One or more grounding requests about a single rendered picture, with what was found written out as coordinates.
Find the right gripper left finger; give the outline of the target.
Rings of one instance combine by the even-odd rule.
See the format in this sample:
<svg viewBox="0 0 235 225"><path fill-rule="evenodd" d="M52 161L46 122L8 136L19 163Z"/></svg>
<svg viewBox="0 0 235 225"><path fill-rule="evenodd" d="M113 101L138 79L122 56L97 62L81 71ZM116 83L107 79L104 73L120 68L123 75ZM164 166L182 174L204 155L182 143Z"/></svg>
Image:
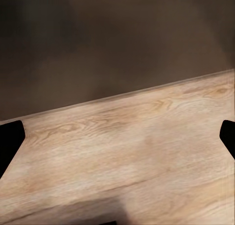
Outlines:
<svg viewBox="0 0 235 225"><path fill-rule="evenodd" d="M21 120L0 125L0 179L25 139Z"/></svg>

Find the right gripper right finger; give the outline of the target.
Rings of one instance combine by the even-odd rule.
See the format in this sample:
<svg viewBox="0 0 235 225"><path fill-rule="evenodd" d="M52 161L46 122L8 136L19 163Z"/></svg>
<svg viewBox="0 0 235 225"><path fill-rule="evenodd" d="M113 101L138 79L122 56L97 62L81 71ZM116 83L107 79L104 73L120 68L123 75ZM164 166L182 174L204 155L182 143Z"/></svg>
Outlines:
<svg viewBox="0 0 235 225"><path fill-rule="evenodd" d="M235 122L224 120L219 137L235 160Z"/></svg>

